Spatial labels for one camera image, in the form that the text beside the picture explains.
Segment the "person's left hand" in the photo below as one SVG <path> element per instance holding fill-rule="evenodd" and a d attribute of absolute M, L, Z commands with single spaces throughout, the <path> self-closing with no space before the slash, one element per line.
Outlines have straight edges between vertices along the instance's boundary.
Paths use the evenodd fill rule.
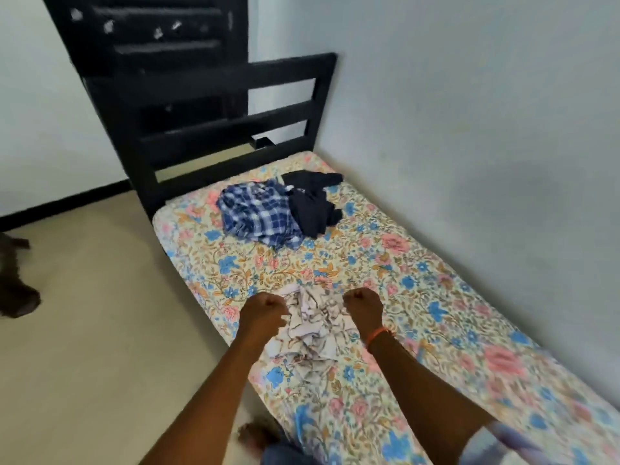
<path fill-rule="evenodd" d="M 265 323 L 265 296 L 270 294 L 260 292 L 246 300 L 240 312 L 237 337 L 254 344 L 265 345 L 276 336 L 280 330 L 270 330 Z"/>

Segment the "person's right hand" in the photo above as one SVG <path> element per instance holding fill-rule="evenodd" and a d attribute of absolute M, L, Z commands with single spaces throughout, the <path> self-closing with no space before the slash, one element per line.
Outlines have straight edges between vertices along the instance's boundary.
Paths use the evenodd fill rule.
<path fill-rule="evenodd" d="M 351 289 L 343 295 L 343 301 L 365 344 L 385 330 L 383 303 L 376 292 L 367 287 Z"/>

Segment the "white patterned cloth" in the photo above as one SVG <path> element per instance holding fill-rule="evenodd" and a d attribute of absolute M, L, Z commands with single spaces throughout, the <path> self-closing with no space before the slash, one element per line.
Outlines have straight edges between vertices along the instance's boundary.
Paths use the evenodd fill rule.
<path fill-rule="evenodd" d="M 356 326 L 343 296 L 322 286 L 289 284 L 283 297 L 286 324 L 265 346 L 268 358 L 282 359 L 306 383 L 318 384 L 348 353 Z"/>

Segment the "person's right forearm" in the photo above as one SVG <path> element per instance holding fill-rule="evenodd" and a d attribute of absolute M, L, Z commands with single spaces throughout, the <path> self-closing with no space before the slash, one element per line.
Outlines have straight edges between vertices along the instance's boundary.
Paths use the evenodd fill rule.
<path fill-rule="evenodd" d="M 369 353 L 434 465 L 457 465 L 468 440 L 495 420 L 421 365 L 393 336 L 377 338 Z"/>

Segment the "person's left forearm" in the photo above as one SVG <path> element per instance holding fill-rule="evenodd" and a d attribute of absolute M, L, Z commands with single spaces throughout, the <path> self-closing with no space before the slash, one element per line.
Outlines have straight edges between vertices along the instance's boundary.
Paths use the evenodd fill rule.
<path fill-rule="evenodd" d="M 278 327 L 240 329 L 190 402 L 139 465 L 222 465 L 251 370 Z"/>

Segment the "orange wrist band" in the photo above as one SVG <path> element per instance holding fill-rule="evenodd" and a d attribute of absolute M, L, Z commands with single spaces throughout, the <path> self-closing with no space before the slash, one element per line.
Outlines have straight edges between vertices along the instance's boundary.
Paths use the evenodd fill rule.
<path fill-rule="evenodd" d="M 384 337 L 384 335 L 392 336 L 391 330 L 389 330 L 387 327 L 384 327 L 384 326 L 381 326 L 381 327 L 378 327 L 372 330 L 364 340 L 365 348 L 368 351 L 370 351 L 371 345 L 373 344 L 373 342 L 376 341 L 377 338 L 381 338 L 382 336 Z"/>

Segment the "floral mattress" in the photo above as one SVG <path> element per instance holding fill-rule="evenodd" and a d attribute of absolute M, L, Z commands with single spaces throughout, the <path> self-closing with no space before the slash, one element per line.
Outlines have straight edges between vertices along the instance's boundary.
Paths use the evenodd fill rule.
<path fill-rule="evenodd" d="M 175 198 L 153 217 L 167 256 L 228 344 L 256 292 L 365 286 L 380 296 L 387 328 L 420 363 L 552 461 L 620 465 L 620 412 L 351 184 L 327 189 L 344 218 L 296 250 L 222 231 L 216 200 L 225 187 L 299 170 L 333 172 L 304 151 Z M 317 384 L 304 381 L 292 359 L 265 354 L 249 381 L 291 441 L 321 463 L 430 464 L 359 335 L 352 337 Z"/>

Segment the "blue plaid shirt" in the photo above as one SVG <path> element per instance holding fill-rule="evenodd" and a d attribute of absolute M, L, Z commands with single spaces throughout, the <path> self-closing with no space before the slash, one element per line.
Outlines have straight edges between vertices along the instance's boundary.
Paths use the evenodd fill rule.
<path fill-rule="evenodd" d="M 297 250 L 304 235 L 290 210 L 286 187 L 276 179 L 248 181 L 223 189 L 216 205 L 226 234 L 275 250 Z"/>

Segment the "dark navy garment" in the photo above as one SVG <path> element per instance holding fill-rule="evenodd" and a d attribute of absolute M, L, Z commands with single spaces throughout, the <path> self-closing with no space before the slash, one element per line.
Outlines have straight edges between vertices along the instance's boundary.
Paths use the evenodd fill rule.
<path fill-rule="evenodd" d="M 326 189 L 340 185 L 340 173 L 291 171 L 281 176 L 286 188 L 291 214 L 302 234 L 317 239 L 343 218 L 341 209 L 327 199 Z"/>

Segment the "person's foot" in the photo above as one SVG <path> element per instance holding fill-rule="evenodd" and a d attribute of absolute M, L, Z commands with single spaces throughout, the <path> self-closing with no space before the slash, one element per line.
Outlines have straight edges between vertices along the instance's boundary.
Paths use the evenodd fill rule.
<path fill-rule="evenodd" d="M 282 442 L 282 436 L 272 423 L 256 419 L 241 425 L 236 432 L 237 442 L 255 459 L 260 459 L 268 446 Z"/>

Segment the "person's blue shorts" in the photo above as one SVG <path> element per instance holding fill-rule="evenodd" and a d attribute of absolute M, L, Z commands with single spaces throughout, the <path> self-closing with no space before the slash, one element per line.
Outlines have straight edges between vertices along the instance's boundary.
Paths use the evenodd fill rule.
<path fill-rule="evenodd" d="M 321 465 L 321 463 L 296 446 L 279 442 L 265 447 L 260 457 L 260 465 Z"/>

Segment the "black slatted bed headboard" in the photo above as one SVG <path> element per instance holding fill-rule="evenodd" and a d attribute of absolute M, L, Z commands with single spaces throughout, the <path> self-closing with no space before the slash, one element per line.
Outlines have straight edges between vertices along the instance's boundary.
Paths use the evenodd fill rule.
<path fill-rule="evenodd" d="M 85 77 L 83 83 L 129 182 L 152 221 L 176 197 L 313 150 L 337 61 L 337 53 L 321 53 L 216 68 Z M 171 131 L 142 132 L 139 125 L 140 112 L 146 108 L 177 106 L 311 79 L 311 98 L 300 103 L 239 118 L 201 121 Z M 252 144 L 255 135 L 302 122 L 306 126 L 299 137 L 162 182 L 156 177 L 157 171 Z"/>

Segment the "person's light shirt sleeve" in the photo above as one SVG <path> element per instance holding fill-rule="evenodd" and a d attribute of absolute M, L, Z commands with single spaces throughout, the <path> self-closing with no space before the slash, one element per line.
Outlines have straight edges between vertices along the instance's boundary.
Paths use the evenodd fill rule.
<path fill-rule="evenodd" d="M 529 438 L 501 422 L 479 429 L 465 445 L 458 465 L 557 465 Z"/>

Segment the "dark brown furry animal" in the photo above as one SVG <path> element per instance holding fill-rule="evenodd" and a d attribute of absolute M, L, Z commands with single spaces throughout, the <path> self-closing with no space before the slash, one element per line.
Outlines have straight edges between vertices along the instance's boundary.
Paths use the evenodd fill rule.
<path fill-rule="evenodd" d="M 0 232 L 0 315 L 17 319 L 34 312 L 42 302 L 39 291 L 22 281 L 18 250 L 29 250 L 28 239 Z"/>

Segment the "black panelled door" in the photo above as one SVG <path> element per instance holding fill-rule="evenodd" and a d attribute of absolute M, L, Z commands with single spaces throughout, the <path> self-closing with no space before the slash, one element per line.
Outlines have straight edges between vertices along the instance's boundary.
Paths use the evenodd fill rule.
<path fill-rule="evenodd" d="M 249 59 L 248 0 L 43 0 L 82 78 Z"/>

